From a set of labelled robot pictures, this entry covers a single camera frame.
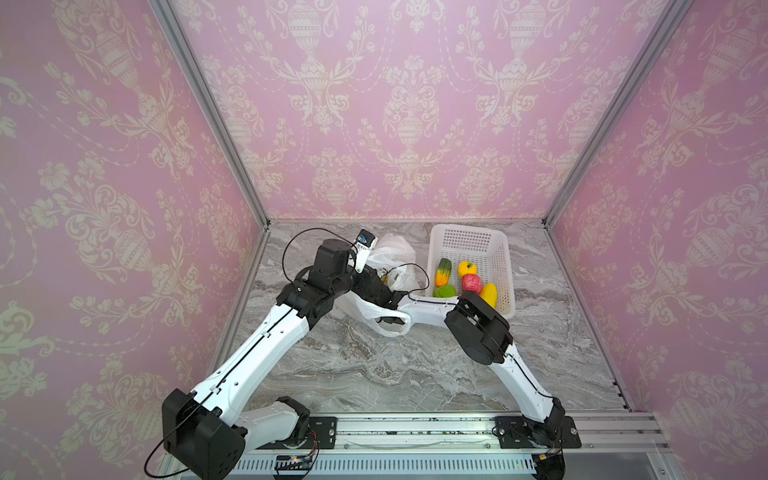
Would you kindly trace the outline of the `white perforated plastic basket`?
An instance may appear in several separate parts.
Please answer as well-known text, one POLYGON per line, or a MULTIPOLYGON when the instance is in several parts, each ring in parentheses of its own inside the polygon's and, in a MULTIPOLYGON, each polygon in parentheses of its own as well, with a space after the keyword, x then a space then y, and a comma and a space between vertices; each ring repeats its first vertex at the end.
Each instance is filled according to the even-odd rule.
POLYGON ((503 232, 467 225, 435 225, 430 233, 425 267, 430 274, 430 286, 425 291, 427 296, 432 296, 436 288, 435 275, 442 259, 452 262, 450 284, 458 293, 462 292, 462 282, 457 273, 458 265, 463 261, 473 262, 483 284, 492 283, 496 286, 495 309, 507 320, 515 315, 513 271, 508 239, 503 232))

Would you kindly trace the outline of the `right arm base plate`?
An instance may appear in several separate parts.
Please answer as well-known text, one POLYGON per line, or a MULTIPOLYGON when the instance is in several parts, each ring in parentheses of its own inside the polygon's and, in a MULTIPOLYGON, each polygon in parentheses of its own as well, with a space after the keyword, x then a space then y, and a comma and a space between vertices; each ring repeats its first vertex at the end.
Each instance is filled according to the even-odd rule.
POLYGON ((565 416, 555 433, 523 416, 497 416, 493 418, 492 434, 502 449, 579 449, 582 441, 574 419, 565 416))

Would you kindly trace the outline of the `white plastic bag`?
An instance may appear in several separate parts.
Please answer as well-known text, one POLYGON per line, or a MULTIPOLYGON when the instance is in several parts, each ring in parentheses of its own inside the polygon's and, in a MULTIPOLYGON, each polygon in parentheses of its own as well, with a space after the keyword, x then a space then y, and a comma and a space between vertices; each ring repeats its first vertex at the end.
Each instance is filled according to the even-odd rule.
MULTIPOLYGON (((376 271, 388 287, 403 291, 406 297, 408 291, 421 287, 425 275, 417 270, 416 253, 410 243, 388 233, 378 238, 363 271, 376 271)), ((409 314, 365 302, 353 290, 336 299, 334 307, 384 337, 404 336, 413 324, 409 314)))

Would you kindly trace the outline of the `yellow bell pepper toy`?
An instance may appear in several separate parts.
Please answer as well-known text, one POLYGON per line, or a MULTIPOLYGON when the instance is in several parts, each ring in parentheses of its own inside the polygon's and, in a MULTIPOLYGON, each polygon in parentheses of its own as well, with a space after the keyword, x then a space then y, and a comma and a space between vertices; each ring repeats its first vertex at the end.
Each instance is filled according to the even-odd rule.
POLYGON ((457 267, 457 273, 460 278, 465 275, 476 275, 478 273, 477 264, 471 261, 462 261, 457 267))

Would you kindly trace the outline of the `green pepper toy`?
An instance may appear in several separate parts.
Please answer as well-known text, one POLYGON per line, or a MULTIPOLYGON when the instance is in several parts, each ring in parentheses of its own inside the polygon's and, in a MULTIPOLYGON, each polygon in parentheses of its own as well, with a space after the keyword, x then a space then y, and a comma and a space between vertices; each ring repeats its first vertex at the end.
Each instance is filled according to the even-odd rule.
POLYGON ((447 299, 447 298, 457 297, 458 294, 454 285, 446 284, 446 285, 436 287, 434 289, 433 296, 435 298, 447 299))

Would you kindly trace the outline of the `red fruit toy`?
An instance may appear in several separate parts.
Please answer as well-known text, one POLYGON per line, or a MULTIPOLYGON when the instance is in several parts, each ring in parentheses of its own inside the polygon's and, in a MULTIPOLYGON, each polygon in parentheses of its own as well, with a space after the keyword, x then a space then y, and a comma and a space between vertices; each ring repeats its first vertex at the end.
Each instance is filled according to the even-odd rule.
POLYGON ((461 282, 463 292, 474 292, 477 294, 482 292, 483 281, 477 274, 467 273, 462 276, 461 282))

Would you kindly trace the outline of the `green yellow mango toy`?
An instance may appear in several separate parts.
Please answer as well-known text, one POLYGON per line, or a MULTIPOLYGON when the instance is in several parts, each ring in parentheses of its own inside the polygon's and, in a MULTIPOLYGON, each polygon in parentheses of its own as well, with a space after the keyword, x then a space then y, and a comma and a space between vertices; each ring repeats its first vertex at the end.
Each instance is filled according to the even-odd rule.
POLYGON ((435 273, 435 286, 440 288, 448 285, 451 281, 452 272, 452 262, 448 258, 441 258, 435 273))

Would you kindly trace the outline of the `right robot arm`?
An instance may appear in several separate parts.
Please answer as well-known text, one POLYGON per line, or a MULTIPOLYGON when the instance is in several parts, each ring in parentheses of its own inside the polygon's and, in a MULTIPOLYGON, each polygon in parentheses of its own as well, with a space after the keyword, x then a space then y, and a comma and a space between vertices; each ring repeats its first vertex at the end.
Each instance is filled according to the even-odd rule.
POLYGON ((528 437, 537 445, 558 448, 565 409, 535 378, 518 351, 505 317, 475 292, 449 298, 410 296, 393 291, 374 273, 354 280, 354 297, 376 307, 382 332, 405 334, 414 325, 447 329, 474 362, 489 367, 514 397, 528 437))

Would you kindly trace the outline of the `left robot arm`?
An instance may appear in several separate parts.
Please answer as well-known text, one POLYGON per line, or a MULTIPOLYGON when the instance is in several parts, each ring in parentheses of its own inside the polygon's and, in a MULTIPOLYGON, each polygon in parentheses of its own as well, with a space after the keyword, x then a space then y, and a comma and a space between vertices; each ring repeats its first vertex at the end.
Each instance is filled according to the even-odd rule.
POLYGON ((166 397, 160 448, 200 479, 224 479, 244 453, 275 442, 315 450, 310 411, 300 402, 281 397, 257 410, 246 406, 279 360, 352 290, 375 243, 368 231, 355 242, 325 240, 234 354, 190 392, 166 397))

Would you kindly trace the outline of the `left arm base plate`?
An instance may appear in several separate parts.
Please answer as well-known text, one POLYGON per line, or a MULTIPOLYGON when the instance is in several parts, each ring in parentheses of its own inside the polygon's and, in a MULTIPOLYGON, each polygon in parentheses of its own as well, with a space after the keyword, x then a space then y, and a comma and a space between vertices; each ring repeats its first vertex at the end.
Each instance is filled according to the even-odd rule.
POLYGON ((259 447, 259 450, 309 450, 312 447, 330 450, 335 447, 337 430, 336 416, 311 416, 301 421, 297 432, 288 439, 268 443, 259 447))

